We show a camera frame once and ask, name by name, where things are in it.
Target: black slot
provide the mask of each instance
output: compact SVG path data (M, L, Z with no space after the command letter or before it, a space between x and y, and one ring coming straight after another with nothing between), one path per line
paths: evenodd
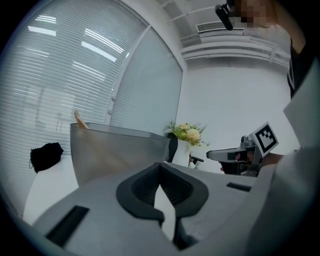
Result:
M140 219L165 220L162 211L155 209L155 197L159 187L159 163L127 178L116 189L119 204L131 215Z
M54 244L63 247L73 232L77 229L89 209L75 206L68 214L46 235Z
M194 246L196 243L198 243L198 240L191 235L187 235L181 220L177 219L175 221L173 243L178 247L179 250L184 250L188 247Z
M165 163L160 164L160 184L177 218L196 215L209 197L203 182Z
M235 190L241 190L241 191L244 191L244 192L250 192L250 190L252 189L252 186L241 185L241 184L236 184L236 183L232 183L232 182L230 182L226 186L228 188L232 188L232 189L235 189Z

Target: white wall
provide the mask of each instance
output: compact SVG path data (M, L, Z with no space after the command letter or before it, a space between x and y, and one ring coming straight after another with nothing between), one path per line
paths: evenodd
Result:
M187 65L180 52L182 44L179 34L176 27L168 23L170 19L160 4L156 0L122 0L122 2L135 10L152 26L172 51L182 70L186 71Z
M299 149L283 113L290 102L286 69L267 61L242 63L214 58L188 64L176 122L208 124L202 138L211 146L196 148L192 154L204 159L202 170L220 173L219 163L207 159L205 153L237 148L241 136L249 135L267 121L279 140L273 153L288 154Z

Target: table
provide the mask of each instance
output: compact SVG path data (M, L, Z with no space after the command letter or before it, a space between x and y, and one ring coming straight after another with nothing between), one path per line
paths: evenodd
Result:
M60 162L36 175L26 199L23 220L32 226L46 210L78 187L71 155L62 155Z
M60 162L36 175L26 200L23 220L32 226L46 210L78 187L71 155L62 155ZM155 194L154 207L163 212L162 230L172 240L176 211L160 186Z

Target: window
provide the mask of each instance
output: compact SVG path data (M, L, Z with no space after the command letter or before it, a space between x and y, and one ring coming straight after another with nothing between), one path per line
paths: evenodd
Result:
M17 33L0 70L0 180L18 214L35 177L30 151L70 155L74 110L104 124L127 55L146 29L111 0L54 0Z
M176 120L182 69L151 28L138 45L121 80L110 125L164 135Z

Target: yellow flower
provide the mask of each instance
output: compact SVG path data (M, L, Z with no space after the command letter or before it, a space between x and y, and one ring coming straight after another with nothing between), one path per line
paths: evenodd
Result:
M186 124L180 124L180 128L182 130L188 130L190 127L189 127L189 125L186 125Z
M196 129L190 129L186 132L186 137L190 140L190 141L197 141L200 139L200 133L198 130Z

